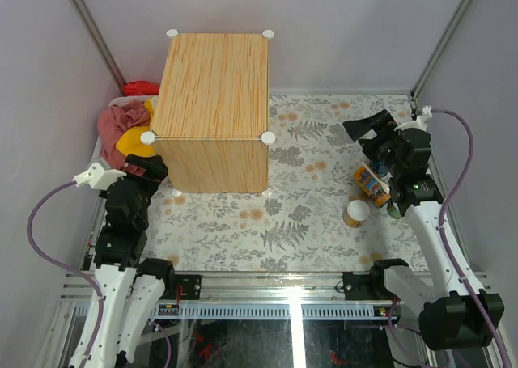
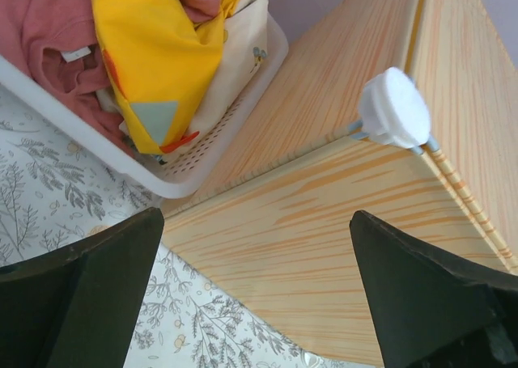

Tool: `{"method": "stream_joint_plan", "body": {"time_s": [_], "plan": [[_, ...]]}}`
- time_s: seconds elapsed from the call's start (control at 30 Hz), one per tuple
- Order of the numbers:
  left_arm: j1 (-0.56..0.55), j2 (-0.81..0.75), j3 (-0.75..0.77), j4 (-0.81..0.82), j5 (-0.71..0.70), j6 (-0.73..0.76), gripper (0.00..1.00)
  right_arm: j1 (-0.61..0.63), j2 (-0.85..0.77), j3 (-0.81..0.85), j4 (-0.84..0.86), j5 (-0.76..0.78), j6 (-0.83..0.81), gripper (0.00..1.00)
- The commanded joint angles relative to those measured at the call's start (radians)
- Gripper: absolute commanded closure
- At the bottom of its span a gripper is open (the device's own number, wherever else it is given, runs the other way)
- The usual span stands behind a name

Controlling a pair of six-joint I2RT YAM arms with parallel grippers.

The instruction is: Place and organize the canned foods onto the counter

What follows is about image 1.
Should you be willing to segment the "light blue tin can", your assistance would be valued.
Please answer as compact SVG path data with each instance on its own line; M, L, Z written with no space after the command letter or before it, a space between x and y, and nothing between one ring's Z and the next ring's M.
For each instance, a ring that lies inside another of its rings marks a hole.
M381 161L371 161L369 163L370 168L378 175L378 176L386 176L389 173L388 168Z

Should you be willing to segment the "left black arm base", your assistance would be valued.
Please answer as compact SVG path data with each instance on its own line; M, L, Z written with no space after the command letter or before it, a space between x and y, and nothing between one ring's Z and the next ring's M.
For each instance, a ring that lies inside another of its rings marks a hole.
M168 301L199 300L202 292L202 276L199 274L176 274L172 287L167 287L161 299Z

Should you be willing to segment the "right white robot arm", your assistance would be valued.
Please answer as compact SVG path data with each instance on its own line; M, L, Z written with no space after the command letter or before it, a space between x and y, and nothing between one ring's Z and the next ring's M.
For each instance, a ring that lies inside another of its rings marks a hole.
M447 201L429 173L432 113L425 108L401 125L386 110L343 123L365 156L388 168L391 200L418 239L432 280L427 285L401 259L378 260L368 285L375 297L399 298L416 314L428 348L483 348L495 340L504 304L466 261L447 220Z

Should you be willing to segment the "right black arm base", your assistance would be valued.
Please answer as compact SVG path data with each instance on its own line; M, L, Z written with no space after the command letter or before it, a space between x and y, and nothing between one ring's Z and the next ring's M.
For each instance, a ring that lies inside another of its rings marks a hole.
M344 272L342 284L346 301L374 301L378 299L368 273Z

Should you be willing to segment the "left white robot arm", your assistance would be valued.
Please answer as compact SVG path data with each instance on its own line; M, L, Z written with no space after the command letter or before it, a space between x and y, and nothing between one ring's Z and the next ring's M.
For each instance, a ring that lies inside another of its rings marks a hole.
M138 339L160 298L177 288L169 260L141 258L147 242L148 208L168 169L158 155L130 154L125 161L141 175L105 169L93 163L77 174L77 186L89 185L105 200L105 224L94 249L95 283L83 331L71 367L116 367L134 361Z

